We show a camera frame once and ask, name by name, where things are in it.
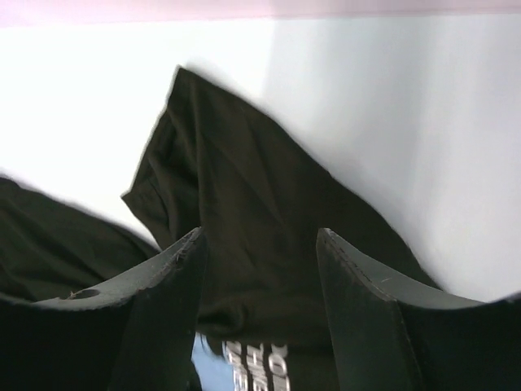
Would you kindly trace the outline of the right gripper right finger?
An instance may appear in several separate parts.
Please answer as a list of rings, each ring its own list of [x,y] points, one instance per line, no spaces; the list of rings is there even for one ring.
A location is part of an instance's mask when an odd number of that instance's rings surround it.
[[[519,389],[519,294],[486,303],[432,288],[329,229],[317,260],[342,390]]]

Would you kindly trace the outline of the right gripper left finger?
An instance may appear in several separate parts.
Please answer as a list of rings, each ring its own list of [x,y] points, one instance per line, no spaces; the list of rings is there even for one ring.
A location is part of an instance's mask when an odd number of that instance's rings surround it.
[[[1,297],[4,390],[186,390],[208,259],[196,228],[69,297]]]

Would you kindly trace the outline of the black printed t shirt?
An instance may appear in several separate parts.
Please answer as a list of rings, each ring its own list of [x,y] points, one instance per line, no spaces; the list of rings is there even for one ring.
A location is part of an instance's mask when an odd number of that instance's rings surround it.
[[[336,390],[318,232],[432,285],[386,220],[284,129],[184,68],[123,200],[154,244],[2,178],[1,297],[69,297],[199,228],[208,259],[195,338],[232,388]]]

